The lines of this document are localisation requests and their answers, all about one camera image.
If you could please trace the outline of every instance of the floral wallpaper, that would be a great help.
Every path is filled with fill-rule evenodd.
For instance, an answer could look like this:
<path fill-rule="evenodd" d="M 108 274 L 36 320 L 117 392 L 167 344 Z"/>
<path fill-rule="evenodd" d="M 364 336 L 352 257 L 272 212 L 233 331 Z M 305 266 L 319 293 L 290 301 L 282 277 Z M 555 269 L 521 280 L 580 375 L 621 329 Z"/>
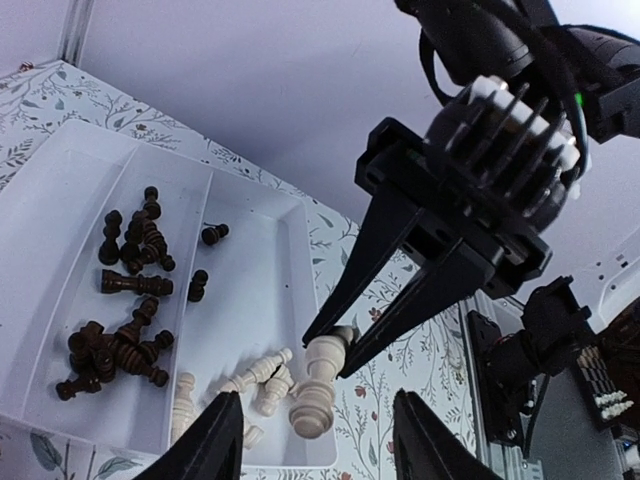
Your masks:
<path fill-rule="evenodd" d="M 0 79 L 0 190 L 68 119 L 80 119 L 176 151 L 204 164 L 303 199 L 316 295 L 335 287 L 358 233 L 348 218 L 204 138 L 152 107 L 62 62 Z M 345 318 L 365 331 L 378 320 L 415 265 L 396 253 Z M 382 480 L 395 478 L 392 404 L 400 388 L 418 392 L 475 453 L 474 418 L 458 308 L 407 333 L 374 361 L 336 384 L 339 459 L 327 470 L 247 470 L 247 480 Z M 121 480 L 153 461 L 0 415 L 0 478 Z"/>

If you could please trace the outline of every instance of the white plastic tray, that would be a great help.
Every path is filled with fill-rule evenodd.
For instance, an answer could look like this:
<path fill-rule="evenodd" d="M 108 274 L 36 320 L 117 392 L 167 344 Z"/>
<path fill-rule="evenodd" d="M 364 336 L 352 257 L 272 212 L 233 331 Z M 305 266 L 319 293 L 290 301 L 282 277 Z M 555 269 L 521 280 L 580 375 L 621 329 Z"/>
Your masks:
<path fill-rule="evenodd" d="M 73 377 L 66 340 L 89 319 L 108 331 L 131 318 L 140 297 L 99 293 L 97 250 L 104 215 L 117 208 L 125 221 L 155 185 L 157 221 L 176 260 L 166 273 L 174 294 L 163 298 L 152 325 L 176 336 L 158 365 L 171 381 L 159 389 L 144 377 L 119 372 L 95 395 L 62 402 L 54 386 Z M 231 234 L 203 245 L 203 223 L 227 223 Z M 317 311 L 304 205 L 268 187 L 216 170 L 84 122 L 65 123 L 32 156 L 0 195 L 0 412 L 90 442 L 161 454 L 169 446 L 177 373 L 196 375 L 193 398 L 264 354 L 294 351 L 291 368 L 303 367 L 302 333 Z M 121 265 L 111 267 L 125 274 Z M 209 273 L 200 303 L 186 302 L 192 271 Z M 330 466 L 335 434 L 309 442 L 297 437 L 287 408 L 249 418 L 266 432 L 244 463 L 256 467 Z"/>

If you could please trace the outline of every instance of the tray divider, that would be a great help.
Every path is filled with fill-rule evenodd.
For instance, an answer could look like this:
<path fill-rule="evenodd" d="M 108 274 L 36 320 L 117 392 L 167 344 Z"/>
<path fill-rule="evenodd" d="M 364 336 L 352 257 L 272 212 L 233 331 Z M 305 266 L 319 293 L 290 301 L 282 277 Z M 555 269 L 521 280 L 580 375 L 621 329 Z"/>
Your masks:
<path fill-rule="evenodd" d="M 189 261 L 189 275 L 188 278 L 191 278 L 191 275 L 193 273 L 193 268 L 194 268 L 194 264 L 196 261 L 196 256 L 198 254 L 198 244 L 200 242 L 200 232 L 202 230 L 202 226 L 203 226 L 203 222 L 204 222 L 204 214 L 206 211 L 206 207 L 209 201 L 209 194 L 211 192 L 211 186 L 213 184 L 213 177 L 215 176 L 216 171 L 212 169 L 211 173 L 209 174 L 209 182 L 207 184 L 207 191 L 205 193 L 205 195 L 203 195 L 202 198 L 202 205 L 201 205 L 201 211 L 200 211 L 200 222 L 198 223 L 198 228 L 196 229 L 195 232 L 195 248 L 193 249 L 193 254 L 191 255 L 191 260 Z M 166 448 L 169 449 L 169 447 L 171 446 L 171 423 L 173 421 L 173 401 L 174 401 L 174 397 L 175 397 L 175 388 L 176 388 L 176 381 L 177 381 L 177 375 L 178 375 L 178 357 L 179 357 L 179 353 L 180 353 L 180 345 L 181 345 L 181 339 L 182 336 L 180 335 L 180 332 L 182 331 L 182 327 L 184 325 L 184 316 L 185 316 L 185 311 L 187 309 L 187 295 L 188 295 L 188 288 L 184 290 L 183 292 L 183 298 L 181 299 L 181 304 L 182 304 L 182 308 L 180 310 L 180 315 L 179 315 L 179 324 L 178 324 L 178 329 L 176 331 L 176 341 L 174 343 L 173 346 L 173 352 L 172 352 L 172 360 L 171 360 L 171 367 L 170 367 L 170 372 L 169 372 L 169 385 L 168 385 L 168 389 L 169 389 L 169 396 L 170 396 L 170 401 L 167 402 L 167 411 L 164 412 L 165 414 L 165 418 L 168 418 L 169 421 L 165 422 L 165 428 L 162 432 L 162 438 L 163 438 L 163 443 L 165 444 Z"/>

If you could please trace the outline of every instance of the light wooden chess piece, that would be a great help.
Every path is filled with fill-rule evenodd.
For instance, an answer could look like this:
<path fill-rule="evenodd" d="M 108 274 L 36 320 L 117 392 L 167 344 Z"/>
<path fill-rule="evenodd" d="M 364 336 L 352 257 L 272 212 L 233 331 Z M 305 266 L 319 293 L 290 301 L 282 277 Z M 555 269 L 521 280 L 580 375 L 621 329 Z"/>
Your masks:
<path fill-rule="evenodd" d="M 276 373 L 264 385 L 264 394 L 260 398 L 256 410 L 265 417 L 271 417 L 276 412 L 278 404 L 293 388 L 295 382 L 286 365 L 280 365 Z"/>
<path fill-rule="evenodd" d="M 189 373 L 180 374 L 176 384 L 176 396 L 173 400 L 173 415 L 171 420 L 171 445 L 186 432 L 195 421 L 196 407 L 191 400 L 191 392 L 195 387 L 196 379 Z"/>
<path fill-rule="evenodd" d="M 331 335 L 314 338 L 305 354 L 309 379 L 297 389 L 296 401 L 289 411 L 289 422 L 302 438 L 318 438 L 333 425 L 333 387 L 355 337 L 350 327 L 336 327 Z"/>
<path fill-rule="evenodd" d="M 262 440 L 263 436 L 264 430 L 251 423 L 251 421 L 249 421 L 249 419 L 245 416 L 242 428 L 242 446 L 247 450 L 251 450 L 256 446 L 256 443 Z"/>
<path fill-rule="evenodd" d="M 293 358 L 293 353 L 288 348 L 283 348 L 270 357 L 264 357 L 253 363 L 242 375 L 234 375 L 221 388 L 221 392 L 245 393 L 250 385 L 264 383 L 280 365 Z"/>

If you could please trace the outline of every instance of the white wall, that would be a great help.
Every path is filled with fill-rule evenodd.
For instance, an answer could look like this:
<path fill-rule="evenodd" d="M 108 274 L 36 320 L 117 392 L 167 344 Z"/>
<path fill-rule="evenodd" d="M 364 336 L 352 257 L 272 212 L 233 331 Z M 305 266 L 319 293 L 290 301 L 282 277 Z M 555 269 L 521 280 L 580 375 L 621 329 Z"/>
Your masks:
<path fill-rule="evenodd" d="M 70 0 L 0 2 L 0 77 L 58 56 Z"/>
<path fill-rule="evenodd" d="M 637 0 L 553 4 L 562 22 L 640 38 Z M 360 220 L 369 199 L 353 172 L 369 131 L 395 116 L 423 132 L 439 110 L 418 33 L 393 0 L 102 0 L 81 66 Z M 545 234 L 545 280 L 640 225 L 640 140 L 593 156 L 582 199 Z"/>

